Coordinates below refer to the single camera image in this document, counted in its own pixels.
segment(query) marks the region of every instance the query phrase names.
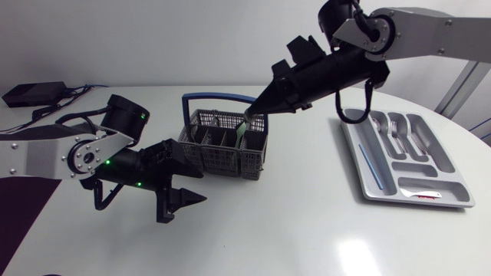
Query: white wall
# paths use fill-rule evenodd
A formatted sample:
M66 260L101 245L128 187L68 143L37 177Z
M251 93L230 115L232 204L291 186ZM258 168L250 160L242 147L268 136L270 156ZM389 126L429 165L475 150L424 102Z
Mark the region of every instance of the white wall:
M62 80L69 86L266 85L271 65L283 58L293 65L286 44L297 35L313 35L328 52L317 21L324 3L3 0L0 94L19 83ZM366 13L419 6L455 16L491 17L488 0L363 0L361 5ZM390 61L391 74L381 91L433 109L465 63L438 57ZM487 87L486 79L479 88ZM482 94L489 102L491 96ZM481 111L480 117L489 116Z

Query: gray plastic basket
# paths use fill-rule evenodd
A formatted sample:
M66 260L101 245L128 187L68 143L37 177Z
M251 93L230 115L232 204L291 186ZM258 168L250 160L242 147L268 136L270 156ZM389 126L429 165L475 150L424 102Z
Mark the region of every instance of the gray plastic basket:
M242 142L239 148L235 148L236 126L244 120L243 114L195 110L189 116L188 102L193 99L225 99L251 103L255 98L221 93L183 95L185 125L179 143L183 146L186 157L202 172L259 179L268 141L268 117L261 115L254 123L247 123Z

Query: black power adapter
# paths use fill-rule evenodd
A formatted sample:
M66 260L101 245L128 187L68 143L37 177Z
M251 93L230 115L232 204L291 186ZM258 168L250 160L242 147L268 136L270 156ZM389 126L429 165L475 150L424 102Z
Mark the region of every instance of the black power adapter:
M19 84L5 94L2 99L8 107L35 107L55 105L67 89L63 81L39 84Z

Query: silver bracket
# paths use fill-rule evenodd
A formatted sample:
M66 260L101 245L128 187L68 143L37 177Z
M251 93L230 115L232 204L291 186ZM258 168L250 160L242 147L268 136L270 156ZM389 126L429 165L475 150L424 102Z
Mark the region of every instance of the silver bracket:
M95 168L133 141L115 130L109 132L112 134L100 139L84 133L52 140L0 141L0 178L86 179L95 173ZM77 169L71 169L70 162Z
M365 44L368 37L352 19L334 37L363 48L372 61L436 55L491 63L491 18L456 18L426 8L380 8L371 18L383 20L377 17L392 21L388 27L393 35L387 40L391 46L383 52L373 51L373 45ZM383 34L380 26L377 30Z

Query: fork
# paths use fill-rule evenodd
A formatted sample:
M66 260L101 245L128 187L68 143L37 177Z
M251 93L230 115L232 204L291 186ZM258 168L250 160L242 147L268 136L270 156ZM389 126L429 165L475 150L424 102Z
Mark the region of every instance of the fork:
M396 121L394 121L394 120L390 121L390 129L391 129L392 137L396 140L397 146L399 146L399 150L402 153L407 153L406 148L404 147L404 144L400 140L399 134L397 133L397 122Z

